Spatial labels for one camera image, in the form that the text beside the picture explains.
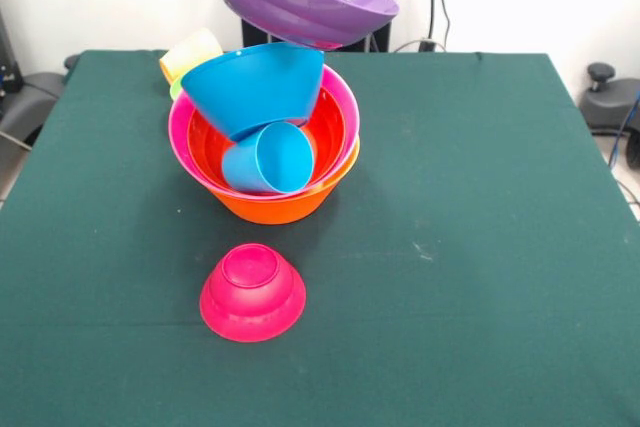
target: blue bowl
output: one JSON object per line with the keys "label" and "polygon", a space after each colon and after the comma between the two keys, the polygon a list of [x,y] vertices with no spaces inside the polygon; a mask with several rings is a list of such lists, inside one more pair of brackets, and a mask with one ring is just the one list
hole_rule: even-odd
{"label": "blue bowl", "polygon": [[211,125],[238,142],[272,122],[306,123],[323,65],[323,52],[263,44],[200,64],[183,77],[182,88]]}

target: blue cup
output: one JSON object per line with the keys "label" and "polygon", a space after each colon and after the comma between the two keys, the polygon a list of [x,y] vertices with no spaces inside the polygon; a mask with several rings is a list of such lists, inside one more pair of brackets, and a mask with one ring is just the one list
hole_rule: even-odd
{"label": "blue cup", "polygon": [[313,164],[304,132],[275,122],[231,147],[222,159],[222,173],[238,192],[292,194],[311,180]]}
{"label": "blue cup", "polygon": [[200,64],[183,77],[182,88],[211,125],[238,142],[272,122],[307,122],[323,65],[323,52],[263,44]]}

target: red bowl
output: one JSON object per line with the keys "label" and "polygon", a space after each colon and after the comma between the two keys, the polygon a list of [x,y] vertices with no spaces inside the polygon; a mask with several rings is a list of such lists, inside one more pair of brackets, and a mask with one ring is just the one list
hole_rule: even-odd
{"label": "red bowl", "polygon": [[[324,88],[320,90],[316,106],[309,122],[302,127],[314,153],[315,167],[308,185],[321,180],[335,165],[344,148],[346,139],[345,121],[333,96]],[[230,195],[247,199],[281,199],[290,194],[242,194],[236,192],[224,179],[222,159],[233,143],[197,111],[189,122],[189,150],[200,171],[212,184]]]}

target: orange bowl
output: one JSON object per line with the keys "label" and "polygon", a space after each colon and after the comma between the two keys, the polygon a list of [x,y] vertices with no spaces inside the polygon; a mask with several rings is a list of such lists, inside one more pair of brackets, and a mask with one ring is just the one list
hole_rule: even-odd
{"label": "orange bowl", "polygon": [[[335,165],[346,139],[342,111],[333,96],[324,88],[318,95],[309,123],[302,127],[313,149],[315,167],[309,186],[322,179]],[[206,179],[228,194],[244,199],[281,199],[289,194],[243,194],[234,191],[222,174],[222,159],[233,145],[222,133],[194,110],[189,122],[189,151],[198,170]]]}
{"label": "orange bowl", "polygon": [[278,200],[248,200],[211,190],[220,202],[238,217],[256,224],[279,225],[296,222],[312,214],[355,165],[360,153],[360,139],[344,165],[318,187],[302,194]]}

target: green tablecloth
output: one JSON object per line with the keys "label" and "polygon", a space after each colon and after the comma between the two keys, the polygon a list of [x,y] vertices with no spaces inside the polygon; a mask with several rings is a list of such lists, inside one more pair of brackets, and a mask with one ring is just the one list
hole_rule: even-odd
{"label": "green tablecloth", "polygon": [[[640,230],[547,57],[329,55],[362,154],[282,227],[182,171],[157,58],[85,54],[0,211],[0,426],[640,424]],[[198,296],[248,241],[308,301],[240,345]]]}

